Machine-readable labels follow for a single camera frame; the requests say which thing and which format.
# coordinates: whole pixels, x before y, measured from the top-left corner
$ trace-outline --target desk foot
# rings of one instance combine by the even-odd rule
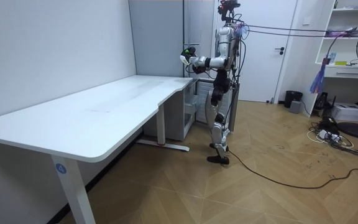
[[[54,167],[77,224],[95,224],[77,161],[52,156]]]
[[[179,146],[179,145],[174,145],[174,144],[159,145],[155,141],[148,141],[148,140],[143,140],[143,139],[138,140],[136,143],[146,144],[146,145],[149,145],[149,146],[158,146],[158,147],[167,147],[167,148],[170,148],[170,149],[178,149],[178,150],[185,151],[185,152],[188,152],[190,150],[190,148],[186,147],[186,146]]]

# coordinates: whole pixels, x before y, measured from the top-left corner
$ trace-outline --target desk leg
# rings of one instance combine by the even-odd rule
[[[147,145],[151,145],[151,146],[167,147],[170,149],[178,149],[181,151],[188,152],[190,150],[189,147],[165,143],[164,104],[161,104],[158,107],[158,112],[157,112],[156,117],[157,117],[157,142],[140,139],[137,141],[137,143],[147,144]]]
[[[77,161],[60,156],[52,156],[52,160],[75,222],[77,224],[95,224]]]

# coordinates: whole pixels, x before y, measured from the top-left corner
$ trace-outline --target white box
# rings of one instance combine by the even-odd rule
[[[335,103],[331,115],[337,121],[358,122],[358,106],[353,103]]]

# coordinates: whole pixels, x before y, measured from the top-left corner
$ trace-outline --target tangled wires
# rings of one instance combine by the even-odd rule
[[[358,156],[358,149],[353,149],[354,145],[352,142],[350,142],[350,140],[348,140],[344,136],[341,136],[340,134],[335,134],[334,133],[335,131],[330,132],[330,131],[321,129],[321,127],[322,127],[321,122],[323,122],[323,121],[320,121],[318,123],[311,123],[311,127],[309,128],[309,132],[307,134],[308,138],[310,140],[312,140],[314,142],[318,142],[318,143],[329,144],[334,149],[338,149],[340,151],[348,152],[355,156]],[[317,141],[310,138],[310,136],[309,136],[310,133],[313,133],[316,135],[315,137],[316,137]]]

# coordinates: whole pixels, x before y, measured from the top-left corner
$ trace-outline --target round sticker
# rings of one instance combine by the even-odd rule
[[[61,164],[56,164],[56,169],[57,171],[59,171],[59,173],[61,174],[65,174],[67,173],[66,167],[61,165]]]

